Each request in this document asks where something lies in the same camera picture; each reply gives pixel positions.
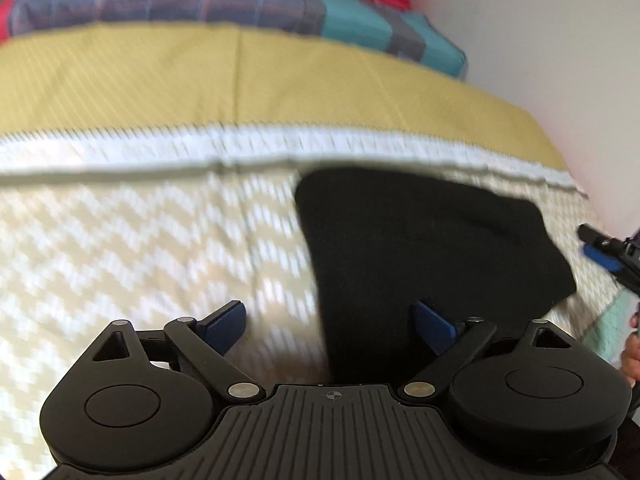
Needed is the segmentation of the person's right hand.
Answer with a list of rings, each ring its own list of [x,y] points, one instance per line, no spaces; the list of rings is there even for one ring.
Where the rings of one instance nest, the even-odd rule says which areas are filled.
[[[625,347],[620,355],[620,372],[634,388],[640,380],[640,339],[639,339],[639,313],[630,320],[631,334],[627,337]]]

